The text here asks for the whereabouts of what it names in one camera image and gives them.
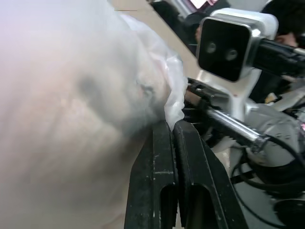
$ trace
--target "translucent plastic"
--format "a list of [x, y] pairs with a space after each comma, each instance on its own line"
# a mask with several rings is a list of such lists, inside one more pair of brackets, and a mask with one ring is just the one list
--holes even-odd
[[187, 85], [123, 18], [105, 0], [1, 2], [1, 229], [122, 228], [145, 129], [183, 118]]

